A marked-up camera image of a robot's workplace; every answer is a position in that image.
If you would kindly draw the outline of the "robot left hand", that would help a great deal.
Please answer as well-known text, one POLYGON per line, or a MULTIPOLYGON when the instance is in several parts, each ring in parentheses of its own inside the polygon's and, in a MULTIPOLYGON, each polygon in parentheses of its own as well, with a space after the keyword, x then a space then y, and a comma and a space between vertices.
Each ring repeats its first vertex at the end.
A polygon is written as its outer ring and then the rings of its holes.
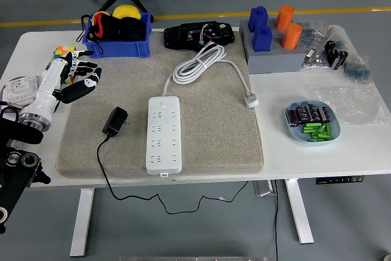
POLYGON ((101 68, 97 64, 79 60, 78 57, 91 56, 93 53, 92 50, 71 51, 53 59, 34 101, 20 112, 19 122, 37 119, 46 121, 49 125, 53 121, 52 113, 58 101, 69 104, 91 93, 100 80, 101 68), (67 78, 85 76, 88 73, 90 76, 86 79, 61 88, 67 78))

